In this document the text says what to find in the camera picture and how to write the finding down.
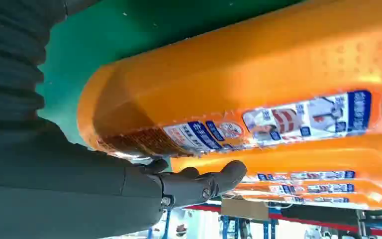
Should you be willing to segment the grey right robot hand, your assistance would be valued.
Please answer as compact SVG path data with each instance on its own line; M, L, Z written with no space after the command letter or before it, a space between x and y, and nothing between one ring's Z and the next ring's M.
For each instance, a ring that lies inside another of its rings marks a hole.
M99 239L143 231L164 210L206 202L246 174L159 173L66 140L49 121L0 121L0 239Z

